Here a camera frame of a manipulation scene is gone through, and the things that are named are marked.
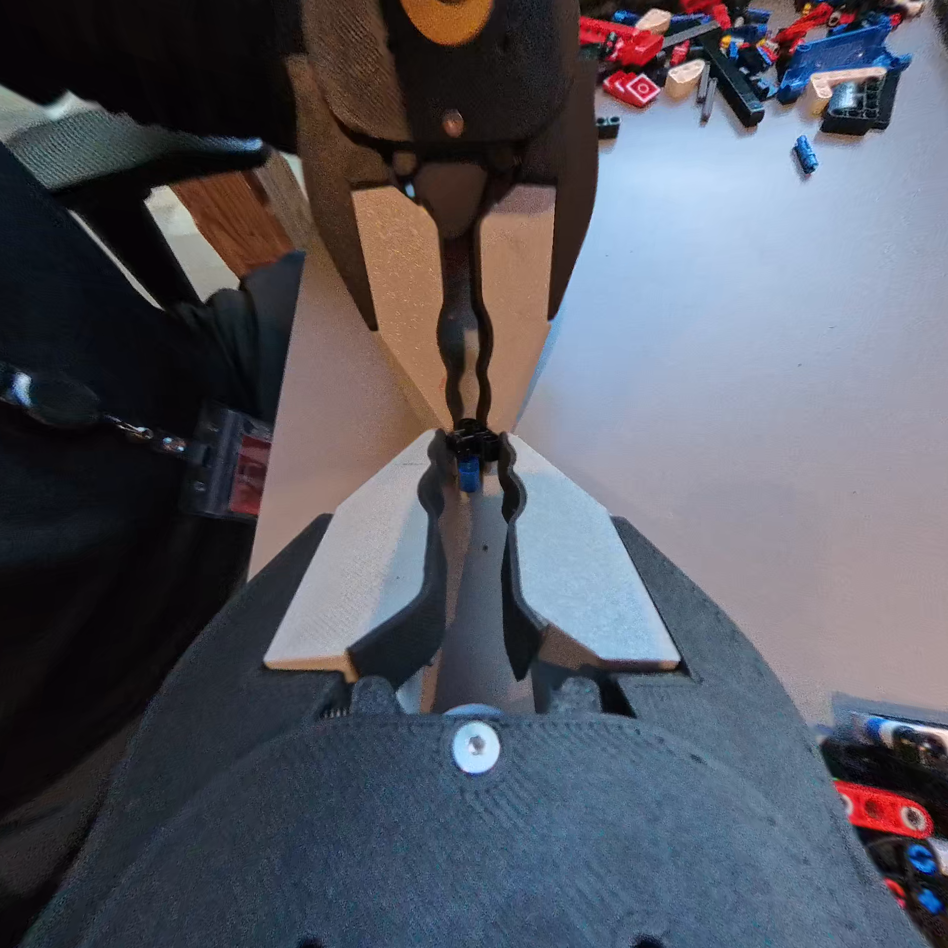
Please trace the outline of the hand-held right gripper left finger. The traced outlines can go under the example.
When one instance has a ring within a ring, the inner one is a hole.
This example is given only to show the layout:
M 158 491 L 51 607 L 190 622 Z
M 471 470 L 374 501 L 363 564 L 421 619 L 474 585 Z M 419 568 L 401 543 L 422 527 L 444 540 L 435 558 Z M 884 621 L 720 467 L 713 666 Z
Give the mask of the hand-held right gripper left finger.
M 431 663 L 446 627 L 448 461 L 445 433 L 426 432 L 338 505 L 267 648 L 269 670 L 397 689 Z

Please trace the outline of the small black toy connector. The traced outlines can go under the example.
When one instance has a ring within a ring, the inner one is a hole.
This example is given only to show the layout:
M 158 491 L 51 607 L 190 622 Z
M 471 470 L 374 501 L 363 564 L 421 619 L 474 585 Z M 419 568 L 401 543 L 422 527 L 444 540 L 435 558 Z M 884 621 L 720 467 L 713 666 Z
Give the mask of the small black toy connector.
M 457 428 L 446 435 L 446 444 L 459 464 L 494 464 L 502 453 L 501 435 L 472 418 L 459 421 Z

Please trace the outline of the partly built toy car chassis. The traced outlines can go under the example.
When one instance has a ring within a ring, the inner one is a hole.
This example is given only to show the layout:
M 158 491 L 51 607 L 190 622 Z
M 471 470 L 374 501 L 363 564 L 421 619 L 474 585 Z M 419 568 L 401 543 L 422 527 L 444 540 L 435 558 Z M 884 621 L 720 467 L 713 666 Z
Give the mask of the partly built toy car chassis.
M 847 819 L 930 946 L 947 945 L 947 717 L 841 693 L 819 745 Z

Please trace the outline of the black mesh office chair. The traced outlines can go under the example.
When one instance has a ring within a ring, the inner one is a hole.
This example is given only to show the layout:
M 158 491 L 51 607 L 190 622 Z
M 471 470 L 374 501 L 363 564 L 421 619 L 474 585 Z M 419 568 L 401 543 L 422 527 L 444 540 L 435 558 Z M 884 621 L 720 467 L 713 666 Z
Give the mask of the black mesh office chair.
M 6 148 L 162 307 L 199 298 L 147 207 L 160 187 L 262 167 L 260 138 L 196 136 L 85 111 L 17 132 Z

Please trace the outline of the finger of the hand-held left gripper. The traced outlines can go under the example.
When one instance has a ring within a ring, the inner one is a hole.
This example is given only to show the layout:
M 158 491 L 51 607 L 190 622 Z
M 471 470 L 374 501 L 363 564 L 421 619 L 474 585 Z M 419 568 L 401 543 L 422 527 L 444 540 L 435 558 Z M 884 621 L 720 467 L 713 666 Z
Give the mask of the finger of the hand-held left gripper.
M 513 430 L 550 331 L 555 188 L 520 184 L 480 220 L 480 305 L 490 331 L 486 424 Z
M 376 332 L 411 408 L 427 428 L 454 429 L 439 342 L 442 242 L 430 212 L 396 186 L 353 194 Z

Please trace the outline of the wooden beam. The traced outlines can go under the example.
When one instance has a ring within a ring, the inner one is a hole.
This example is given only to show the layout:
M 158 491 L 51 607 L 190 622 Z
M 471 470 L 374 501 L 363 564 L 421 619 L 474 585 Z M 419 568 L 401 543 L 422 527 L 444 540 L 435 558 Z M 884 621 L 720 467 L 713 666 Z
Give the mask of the wooden beam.
M 260 167 L 186 180 L 171 190 L 237 278 L 312 243 L 308 198 L 282 152 L 271 152 Z

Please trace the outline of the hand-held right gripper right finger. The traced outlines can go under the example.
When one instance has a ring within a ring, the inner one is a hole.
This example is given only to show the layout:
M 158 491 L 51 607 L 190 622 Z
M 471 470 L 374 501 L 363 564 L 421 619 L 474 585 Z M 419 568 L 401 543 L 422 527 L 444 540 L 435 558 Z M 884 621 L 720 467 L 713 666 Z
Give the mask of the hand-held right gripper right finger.
M 504 646 L 522 680 L 672 672 L 681 654 L 607 508 L 518 436 L 500 442 Z

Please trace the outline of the pile of loose toy pieces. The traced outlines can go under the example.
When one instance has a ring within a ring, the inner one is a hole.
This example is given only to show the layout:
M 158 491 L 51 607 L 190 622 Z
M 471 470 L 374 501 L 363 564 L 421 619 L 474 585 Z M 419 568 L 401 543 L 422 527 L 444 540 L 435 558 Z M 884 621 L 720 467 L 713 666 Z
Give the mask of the pile of loose toy pieces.
M 717 100 L 756 129 L 770 104 L 797 108 L 830 136 L 883 132 L 913 56 L 893 35 L 924 2 L 581 2 L 580 50 L 610 101 L 645 111 L 693 101 L 706 123 Z

